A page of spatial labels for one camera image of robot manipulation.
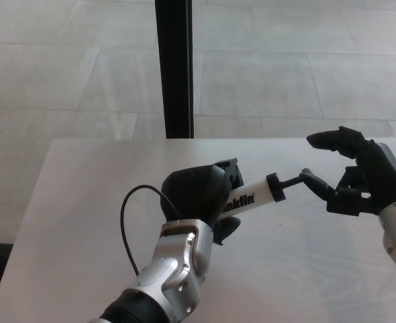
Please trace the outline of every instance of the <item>silver metal joint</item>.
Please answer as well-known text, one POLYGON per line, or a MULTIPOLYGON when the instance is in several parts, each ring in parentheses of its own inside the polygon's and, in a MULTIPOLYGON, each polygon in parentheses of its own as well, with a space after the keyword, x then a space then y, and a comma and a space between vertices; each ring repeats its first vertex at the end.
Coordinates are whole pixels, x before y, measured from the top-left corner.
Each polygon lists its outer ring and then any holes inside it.
POLYGON ((152 262, 128 287, 147 294, 177 323, 198 306, 210 264, 213 232, 196 219, 165 223, 152 262))

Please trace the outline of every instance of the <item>tiled floor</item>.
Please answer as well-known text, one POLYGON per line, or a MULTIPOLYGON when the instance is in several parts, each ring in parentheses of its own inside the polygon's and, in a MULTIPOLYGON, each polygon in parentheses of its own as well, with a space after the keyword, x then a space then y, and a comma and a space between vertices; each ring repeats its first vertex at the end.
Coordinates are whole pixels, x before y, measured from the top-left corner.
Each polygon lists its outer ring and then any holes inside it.
MULTIPOLYGON (((396 135, 396 0, 193 0, 196 137, 396 135)), ((54 138, 164 137, 152 0, 0 0, 0 242, 54 138)))

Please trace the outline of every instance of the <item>robotic arm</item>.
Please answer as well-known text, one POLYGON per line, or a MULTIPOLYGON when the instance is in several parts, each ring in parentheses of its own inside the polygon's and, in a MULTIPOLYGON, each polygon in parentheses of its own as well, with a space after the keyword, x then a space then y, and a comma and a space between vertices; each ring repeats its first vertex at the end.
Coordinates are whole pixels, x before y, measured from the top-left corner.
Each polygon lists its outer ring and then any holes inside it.
POLYGON ((314 148, 338 151, 356 160, 357 166, 346 168, 336 189, 308 169, 285 182, 274 173, 244 185, 236 159, 171 173, 162 192, 178 213, 161 199, 167 223, 162 226, 151 263, 90 323, 183 321, 198 306, 212 244, 222 245, 240 225, 234 215, 280 202, 285 199, 283 189, 301 182, 327 202, 328 212, 379 215, 384 246, 396 264, 396 159, 391 150, 344 127, 307 140, 314 148), (362 196, 365 192, 370 193, 368 198, 362 196))
POLYGON ((384 143, 368 141, 362 133, 345 127, 308 136, 307 141, 314 148, 338 151, 355 159, 357 166, 346 168, 336 189, 311 172, 302 172, 300 177, 327 201, 328 212, 378 215, 384 229, 385 250, 396 264, 396 158, 391 150, 384 143), (369 192, 370 197, 362 197, 363 192, 369 192))

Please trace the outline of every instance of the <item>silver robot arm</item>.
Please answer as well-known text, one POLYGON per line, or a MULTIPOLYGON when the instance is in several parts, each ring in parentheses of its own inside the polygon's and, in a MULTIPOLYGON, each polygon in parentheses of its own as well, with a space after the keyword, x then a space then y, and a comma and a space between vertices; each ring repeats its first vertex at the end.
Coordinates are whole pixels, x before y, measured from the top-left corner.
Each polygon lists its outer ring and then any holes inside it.
POLYGON ((177 323, 199 304, 213 231, 196 219, 162 226, 152 261, 122 295, 90 323, 177 323))

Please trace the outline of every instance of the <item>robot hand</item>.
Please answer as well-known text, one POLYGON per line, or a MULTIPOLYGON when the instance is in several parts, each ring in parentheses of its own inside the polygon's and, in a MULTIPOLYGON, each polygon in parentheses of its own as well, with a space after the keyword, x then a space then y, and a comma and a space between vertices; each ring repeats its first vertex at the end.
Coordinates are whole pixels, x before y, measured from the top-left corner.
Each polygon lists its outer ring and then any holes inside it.
POLYGON ((300 174, 317 196, 327 201, 327 211, 358 216, 360 212, 379 216, 385 231, 383 244, 396 264, 396 158, 384 143, 366 140, 362 133, 345 127, 316 133, 307 141, 317 149, 338 151, 355 159, 334 189, 310 170, 300 174))

